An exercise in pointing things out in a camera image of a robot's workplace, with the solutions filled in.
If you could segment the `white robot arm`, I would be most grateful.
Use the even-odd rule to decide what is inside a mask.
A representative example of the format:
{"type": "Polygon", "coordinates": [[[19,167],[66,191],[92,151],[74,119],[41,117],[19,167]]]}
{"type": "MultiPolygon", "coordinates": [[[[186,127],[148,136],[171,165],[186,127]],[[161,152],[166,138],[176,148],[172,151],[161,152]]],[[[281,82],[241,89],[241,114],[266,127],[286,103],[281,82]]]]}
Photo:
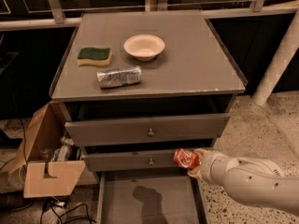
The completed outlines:
{"type": "Polygon", "coordinates": [[[270,160],[229,157],[197,148],[199,165],[188,175],[224,188],[237,203],[299,216],[299,178],[288,177],[270,160]]]}

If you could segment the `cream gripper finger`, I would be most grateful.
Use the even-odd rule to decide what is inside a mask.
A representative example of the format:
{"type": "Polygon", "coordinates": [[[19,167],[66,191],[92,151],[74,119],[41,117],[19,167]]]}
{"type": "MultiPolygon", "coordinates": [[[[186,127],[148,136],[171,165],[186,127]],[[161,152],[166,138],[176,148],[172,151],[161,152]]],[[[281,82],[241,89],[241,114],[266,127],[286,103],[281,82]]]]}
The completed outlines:
{"type": "Polygon", "coordinates": [[[202,149],[202,148],[197,148],[194,152],[195,152],[200,158],[205,157],[205,155],[207,154],[207,151],[206,151],[205,149],[202,149]]]}
{"type": "Polygon", "coordinates": [[[202,175],[199,169],[193,169],[193,170],[188,170],[187,171],[188,176],[201,180],[202,179],[202,175]]]}

